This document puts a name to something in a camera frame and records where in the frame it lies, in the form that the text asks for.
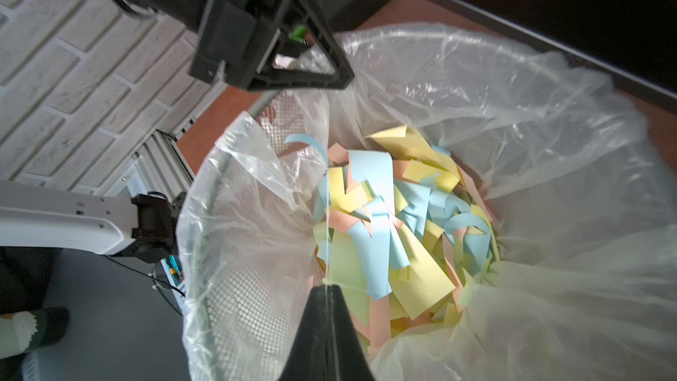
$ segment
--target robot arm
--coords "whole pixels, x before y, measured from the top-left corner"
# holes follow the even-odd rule
[[[223,72],[225,82],[244,90],[344,89],[354,76],[314,0],[113,1],[129,16],[148,17],[159,10],[197,32],[199,43],[190,75],[207,83]],[[148,13],[134,11],[132,5]],[[302,42],[293,39],[298,27],[312,35],[333,66],[333,73],[275,67],[276,55],[303,48]]]
[[[180,204],[0,181],[0,246],[80,249],[155,263],[176,252]]]

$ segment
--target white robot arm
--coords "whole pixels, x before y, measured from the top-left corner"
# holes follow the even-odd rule
[[[54,247],[157,262],[175,252],[178,210],[148,195],[105,198],[0,181],[0,246]]]

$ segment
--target white brick wall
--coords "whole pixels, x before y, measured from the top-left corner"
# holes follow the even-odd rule
[[[0,0],[0,179],[97,191],[225,88],[186,74],[195,39],[110,0]]]

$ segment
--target gray floor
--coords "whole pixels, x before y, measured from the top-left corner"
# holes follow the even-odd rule
[[[121,262],[151,268],[135,258]],[[151,285],[95,254],[63,250],[45,307],[65,306],[71,324],[60,343],[38,352],[40,381],[189,380],[182,318]]]

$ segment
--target clear plastic bag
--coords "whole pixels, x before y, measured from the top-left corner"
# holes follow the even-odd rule
[[[288,134],[416,126],[481,178],[503,261],[455,329],[421,326],[371,359],[377,380],[677,377],[677,189],[647,124],[605,75],[442,25],[341,36],[345,91],[262,101],[216,142],[179,220],[194,381],[275,380],[317,275],[326,169]],[[313,51],[304,66],[326,67]]]

